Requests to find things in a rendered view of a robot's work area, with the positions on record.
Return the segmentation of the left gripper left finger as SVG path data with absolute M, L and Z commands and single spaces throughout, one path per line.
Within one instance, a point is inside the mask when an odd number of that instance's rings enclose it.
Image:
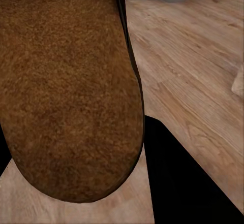
M 9 151 L 7 146 L 2 127 L 0 125 L 0 176 L 2 175 L 3 171 L 5 170 L 6 166 L 8 165 L 9 161 L 11 160 L 12 155 Z

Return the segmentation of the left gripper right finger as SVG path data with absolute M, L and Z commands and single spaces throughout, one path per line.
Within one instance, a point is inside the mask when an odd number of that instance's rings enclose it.
M 244 215 L 164 124 L 146 114 L 143 144 L 155 224 L 244 224 Z

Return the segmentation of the sandal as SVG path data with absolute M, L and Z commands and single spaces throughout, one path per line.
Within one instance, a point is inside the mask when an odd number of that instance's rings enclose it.
M 40 192 L 92 203 L 116 191 L 145 133 L 125 0 L 0 0 L 0 125 Z

